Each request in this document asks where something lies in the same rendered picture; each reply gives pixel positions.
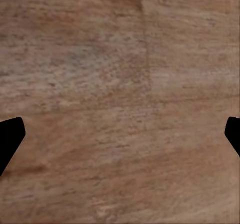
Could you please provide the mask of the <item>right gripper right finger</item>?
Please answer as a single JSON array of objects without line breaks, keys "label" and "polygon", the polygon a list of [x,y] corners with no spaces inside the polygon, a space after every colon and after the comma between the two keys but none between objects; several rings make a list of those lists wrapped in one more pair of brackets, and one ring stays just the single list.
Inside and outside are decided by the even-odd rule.
[{"label": "right gripper right finger", "polygon": [[229,117],[225,127],[225,136],[240,156],[240,119]]}]

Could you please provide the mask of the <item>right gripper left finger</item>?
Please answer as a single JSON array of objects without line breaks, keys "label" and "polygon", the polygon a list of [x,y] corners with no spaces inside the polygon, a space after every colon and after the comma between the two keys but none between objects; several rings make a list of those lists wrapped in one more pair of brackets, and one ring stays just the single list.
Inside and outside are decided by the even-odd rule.
[{"label": "right gripper left finger", "polygon": [[21,117],[0,122],[0,176],[25,137]]}]

